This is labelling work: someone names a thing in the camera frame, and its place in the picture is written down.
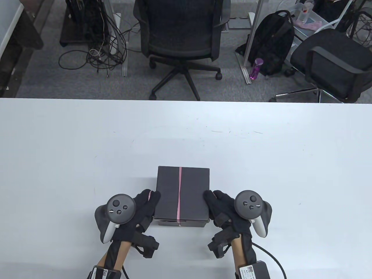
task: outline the white table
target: white table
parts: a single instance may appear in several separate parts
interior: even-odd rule
[[[0,58],[23,11],[19,0],[0,0]]]
[[[371,105],[0,99],[1,278],[85,279],[107,245],[94,211],[155,189],[157,166],[208,167],[210,187],[251,189],[273,207],[253,239],[290,278],[371,276]],[[218,231],[159,227],[130,278],[234,278]],[[263,252],[271,279],[281,279]]]

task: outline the floor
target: floor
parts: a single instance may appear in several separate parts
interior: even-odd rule
[[[141,53],[130,52],[128,57],[128,76],[121,77],[121,67],[109,72],[96,72],[90,65],[80,70],[63,70],[58,59],[64,52],[81,49],[82,46],[61,47],[59,37],[65,11],[65,1],[55,0],[42,32],[44,48],[35,51],[19,88],[19,98],[62,98],[62,99],[134,99],[147,100],[151,89],[171,70],[158,65],[155,70],[149,68],[148,59]],[[136,23],[132,15],[132,4],[114,4],[115,12],[121,12],[121,30],[127,30]],[[267,102],[277,93],[310,87],[304,77],[297,73],[286,78],[282,74],[271,77],[259,76],[252,85],[244,82],[234,50],[243,44],[247,31],[230,31],[221,36],[219,58],[214,61],[200,61],[221,67],[223,79],[215,80],[213,73],[192,71],[199,95],[204,101]],[[131,33],[129,48],[140,49],[140,35]],[[71,53],[63,57],[65,67],[77,67],[85,61],[84,54]],[[176,76],[157,93],[158,100],[195,100],[186,79]],[[312,93],[285,98],[285,102],[315,102]],[[326,97],[324,102],[333,102]],[[358,103],[372,103],[372,90],[364,92]]]

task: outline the office chair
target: office chair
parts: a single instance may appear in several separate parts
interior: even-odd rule
[[[315,92],[317,102],[326,94],[341,103],[354,103],[372,86],[372,52],[334,29],[324,29],[304,40],[291,56],[293,67],[314,88],[277,94],[276,98]]]
[[[178,73],[183,74],[196,99],[200,97],[189,70],[215,71],[221,80],[221,69],[190,60],[219,56],[221,31],[230,18],[230,0],[136,0],[133,15],[141,27],[141,51],[150,57],[150,68],[156,62],[173,66],[151,91],[156,91]]]

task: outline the pink ribbon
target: pink ribbon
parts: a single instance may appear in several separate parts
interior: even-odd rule
[[[180,170],[179,170],[179,172],[178,172],[178,206],[177,206],[177,223],[178,223],[179,226],[181,226],[181,223],[180,223],[181,176],[182,176],[182,167],[180,167]]]

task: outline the barcode label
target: barcode label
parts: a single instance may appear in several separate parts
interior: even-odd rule
[[[106,277],[107,277],[107,269],[104,269],[102,279],[106,279]]]
[[[239,268],[239,273],[241,279],[256,279],[252,265]]]

